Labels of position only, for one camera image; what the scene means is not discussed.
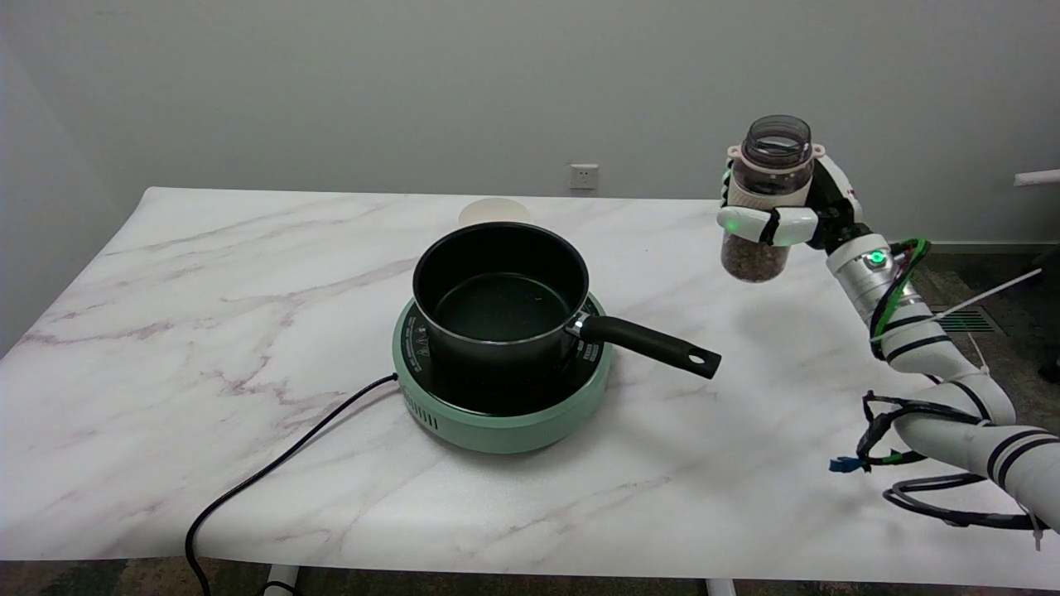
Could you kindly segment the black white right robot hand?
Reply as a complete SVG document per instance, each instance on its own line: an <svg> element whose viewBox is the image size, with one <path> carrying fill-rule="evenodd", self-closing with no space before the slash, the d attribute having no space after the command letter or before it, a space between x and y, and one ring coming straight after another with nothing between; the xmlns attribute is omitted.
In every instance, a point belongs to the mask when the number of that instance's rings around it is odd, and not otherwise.
<svg viewBox="0 0 1060 596"><path fill-rule="evenodd" d="M871 233L855 189L828 155L817 159L809 185L790 195L754 194L741 188L734 165L734 159L726 163L718 214L719 225L730 235L773 248L805 243L830 255Z"/></svg>

